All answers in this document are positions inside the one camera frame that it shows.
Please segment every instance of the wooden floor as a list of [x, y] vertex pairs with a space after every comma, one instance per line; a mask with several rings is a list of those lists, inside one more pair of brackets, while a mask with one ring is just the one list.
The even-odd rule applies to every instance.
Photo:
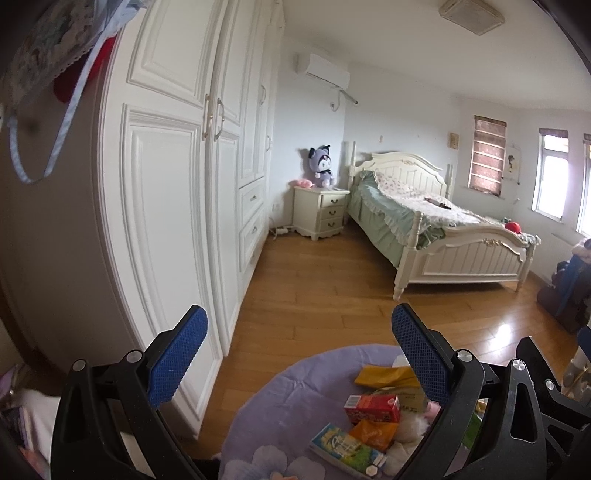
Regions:
[[[188, 453], [208, 458], [219, 452], [236, 411], [298, 360], [348, 345], [395, 345], [394, 275], [355, 224], [319, 242], [297, 234], [269, 237], [200, 439], [184, 445]], [[532, 336], [561, 378], [576, 340], [536, 303], [539, 288], [535, 277], [519, 294], [515, 284], [411, 286], [402, 301], [455, 348], [468, 348], [484, 362], [507, 363], [517, 342]]]

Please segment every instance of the red box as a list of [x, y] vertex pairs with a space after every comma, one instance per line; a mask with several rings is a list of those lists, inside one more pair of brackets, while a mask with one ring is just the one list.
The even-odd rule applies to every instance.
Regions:
[[351, 395], [345, 412], [353, 425], [361, 420], [400, 422], [400, 402], [396, 395]]

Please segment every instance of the air conditioner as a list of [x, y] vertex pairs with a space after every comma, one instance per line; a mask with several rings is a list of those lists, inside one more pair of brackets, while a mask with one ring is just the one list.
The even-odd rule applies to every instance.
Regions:
[[482, 0], [449, 0], [439, 14], [476, 35], [484, 35], [505, 23], [505, 17]]
[[314, 53], [300, 54], [297, 72], [324, 80], [342, 90], [349, 86], [349, 72]]

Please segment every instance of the purple plush doll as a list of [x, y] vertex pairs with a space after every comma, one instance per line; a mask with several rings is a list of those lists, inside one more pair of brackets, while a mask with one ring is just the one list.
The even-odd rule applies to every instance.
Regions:
[[308, 159], [310, 168], [314, 172], [314, 176], [322, 182], [322, 187], [327, 189], [336, 184], [336, 178], [330, 171], [330, 167], [332, 166], [330, 145], [320, 147], [318, 150], [311, 148]]

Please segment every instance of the window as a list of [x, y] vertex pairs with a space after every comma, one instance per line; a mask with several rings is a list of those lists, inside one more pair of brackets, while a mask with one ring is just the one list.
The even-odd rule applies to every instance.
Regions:
[[533, 209], [562, 220], [569, 189], [569, 133], [540, 128], [540, 159]]
[[584, 236], [591, 236], [591, 192], [589, 191], [589, 185], [591, 183], [591, 135], [585, 134], [583, 143], [586, 153], [585, 187], [583, 190], [581, 215], [579, 217], [579, 228], [577, 230]]
[[483, 116], [474, 117], [474, 146], [469, 183], [471, 189], [501, 195], [506, 132], [505, 122]]

